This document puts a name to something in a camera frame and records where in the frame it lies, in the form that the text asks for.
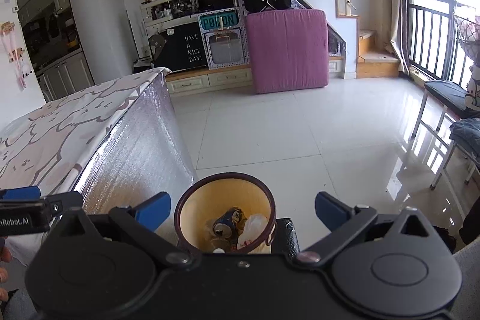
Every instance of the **pink mattress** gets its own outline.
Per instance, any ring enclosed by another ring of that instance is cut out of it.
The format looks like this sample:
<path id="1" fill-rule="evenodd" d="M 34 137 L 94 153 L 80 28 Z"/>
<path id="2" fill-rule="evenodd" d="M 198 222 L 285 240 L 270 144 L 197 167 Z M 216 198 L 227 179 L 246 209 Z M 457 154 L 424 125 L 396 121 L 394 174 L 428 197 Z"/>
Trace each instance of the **pink mattress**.
<path id="1" fill-rule="evenodd" d="M 322 10 L 271 10 L 246 17 L 257 93 L 328 84 L 328 29 Z"/>

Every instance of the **trash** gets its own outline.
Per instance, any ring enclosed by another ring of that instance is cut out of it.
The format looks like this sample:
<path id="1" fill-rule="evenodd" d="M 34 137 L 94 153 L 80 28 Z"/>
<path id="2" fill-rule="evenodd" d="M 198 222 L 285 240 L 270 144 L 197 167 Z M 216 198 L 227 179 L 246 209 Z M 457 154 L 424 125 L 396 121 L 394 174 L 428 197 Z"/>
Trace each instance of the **trash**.
<path id="1" fill-rule="evenodd" d="M 267 226 L 267 217 L 262 214 L 253 214 L 245 222 L 243 232 L 238 237 L 237 249 L 243 248 L 253 241 L 264 231 Z"/>
<path id="2" fill-rule="evenodd" d="M 236 251 L 238 236 L 243 232 L 246 221 L 242 209 L 237 207 L 230 208 L 216 220 L 208 220 L 205 232 L 213 250 Z"/>
<path id="3" fill-rule="evenodd" d="M 240 208 L 233 207 L 213 224 L 215 236 L 223 239 L 232 239 L 238 237 L 237 224 L 243 220 L 243 212 Z"/>

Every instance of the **stair step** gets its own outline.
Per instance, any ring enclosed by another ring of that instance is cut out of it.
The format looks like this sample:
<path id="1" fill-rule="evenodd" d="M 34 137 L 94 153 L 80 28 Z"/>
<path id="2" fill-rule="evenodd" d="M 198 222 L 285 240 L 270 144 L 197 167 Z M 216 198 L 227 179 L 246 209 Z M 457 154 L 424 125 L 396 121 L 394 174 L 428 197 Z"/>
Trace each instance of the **stair step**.
<path id="1" fill-rule="evenodd" d="M 359 40 L 364 40 L 364 39 L 368 39 L 369 37 L 371 36 L 374 36 L 375 35 L 375 31 L 371 31 L 369 29 L 361 29 L 359 34 L 358 34 L 358 38 Z"/>
<path id="2" fill-rule="evenodd" d="M 388 52 L 371 51 L 358 58 L 359 63 L 398 63 L 399 60 Z"/>

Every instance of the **dark bench cushion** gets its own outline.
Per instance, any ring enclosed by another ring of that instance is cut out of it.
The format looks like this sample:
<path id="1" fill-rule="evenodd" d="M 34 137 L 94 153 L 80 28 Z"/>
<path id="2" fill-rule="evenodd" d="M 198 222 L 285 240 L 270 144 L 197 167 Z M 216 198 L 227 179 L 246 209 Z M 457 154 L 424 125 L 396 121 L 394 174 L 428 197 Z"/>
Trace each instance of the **dark bench cushion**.
<path id="1" fill-rule="evenodd" d="M 450 139 L 456 141 L 467 152 L 480 156 L 480 118 L 466 118 L 450 126 Z"/>
<path id="2" fill-rule="evenodd" d="M 448 107 L 460 118 L 480 116 L 480 112 L 465 107 L 466 90 L 448 80 L 429 80 L 425 82 L 425 90 Z"/>

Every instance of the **label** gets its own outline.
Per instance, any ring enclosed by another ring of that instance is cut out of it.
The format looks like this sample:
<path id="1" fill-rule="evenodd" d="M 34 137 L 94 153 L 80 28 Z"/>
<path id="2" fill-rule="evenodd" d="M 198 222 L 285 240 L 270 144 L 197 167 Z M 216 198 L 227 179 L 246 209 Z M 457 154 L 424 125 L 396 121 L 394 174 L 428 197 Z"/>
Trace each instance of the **label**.
<path id="1" fill-rule="evenodd" d="M 16 218 L 0 219 L 0 227 L 4 226 L 31 226 L 28 216 L 21 216 Z"/>
<path id="2" fill-rule="evenodd" d="M 200 16 L 200 23 L 204 31 L 220 29 L 220 19 L 222 19 L 223 27 L 229 28 L 239 24 L 237 10 L 227 11 L 225 13 L 209 14 Z"/>

